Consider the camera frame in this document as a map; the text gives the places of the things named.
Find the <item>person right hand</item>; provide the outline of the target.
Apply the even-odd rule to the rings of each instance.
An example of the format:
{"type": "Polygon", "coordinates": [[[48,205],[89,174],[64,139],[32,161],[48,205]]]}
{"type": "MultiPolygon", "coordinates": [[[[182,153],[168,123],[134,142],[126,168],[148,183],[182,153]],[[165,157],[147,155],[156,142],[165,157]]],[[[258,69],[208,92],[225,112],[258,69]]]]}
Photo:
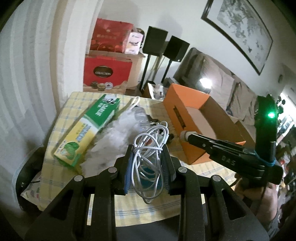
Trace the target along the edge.
{"type": "Polygon", "coordinates": [[[269,238],[273,238],[279,231],[278,228],[278,190],[277,186],[268,183],[266,188],[245,189],[242,186],[242,177],[235,174],[237,183],[234,191],[241,198],[252,201],[250,210],[265,228],[269,238]]]}

